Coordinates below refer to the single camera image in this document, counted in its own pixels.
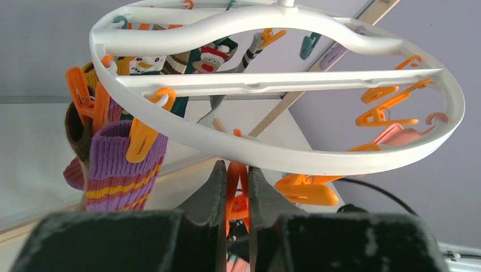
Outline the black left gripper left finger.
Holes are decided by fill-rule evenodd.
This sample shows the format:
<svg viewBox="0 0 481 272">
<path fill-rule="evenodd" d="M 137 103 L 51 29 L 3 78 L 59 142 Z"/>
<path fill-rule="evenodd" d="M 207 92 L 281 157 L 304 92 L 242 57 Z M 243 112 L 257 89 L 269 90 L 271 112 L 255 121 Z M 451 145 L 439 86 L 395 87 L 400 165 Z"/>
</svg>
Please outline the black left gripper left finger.
<svg viewBox="0 0 481 272">
<path fill-rule="evenodd" d="M 12 271 L 225 271 L 226 166 L 172 210 L 63 212 L 43 219 Z"/>
</svg>

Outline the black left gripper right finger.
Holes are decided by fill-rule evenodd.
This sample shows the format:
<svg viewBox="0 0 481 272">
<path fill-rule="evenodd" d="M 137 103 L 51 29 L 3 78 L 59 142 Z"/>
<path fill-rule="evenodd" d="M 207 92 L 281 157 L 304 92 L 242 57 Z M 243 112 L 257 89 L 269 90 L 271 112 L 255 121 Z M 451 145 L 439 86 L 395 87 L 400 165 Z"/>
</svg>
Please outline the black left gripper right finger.
<svg viewBox="0 0 481 272">
<path fill-rule="evenodd" d="M 252 271 L 448 271 L 426 224 L 408 214 L 307 213 L 248 169 Z"/>
</svg>

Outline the purple striped sock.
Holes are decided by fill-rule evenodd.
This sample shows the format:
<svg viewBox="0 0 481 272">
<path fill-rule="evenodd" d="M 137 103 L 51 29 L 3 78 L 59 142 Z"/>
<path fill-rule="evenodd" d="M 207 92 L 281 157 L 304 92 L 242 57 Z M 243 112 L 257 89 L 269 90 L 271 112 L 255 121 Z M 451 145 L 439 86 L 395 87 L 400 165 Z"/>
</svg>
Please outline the purple striped sock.
<svg viewBox="0 0 481 272">
<path fill-rule="evenodd" d="M 86 211 L 143 210 L 162 168 L 168 138 L 158 135 L 140 163 L 126 160 L 131 120 L 99 130 L 92 138 L 86 181 Z"/>
</svg>

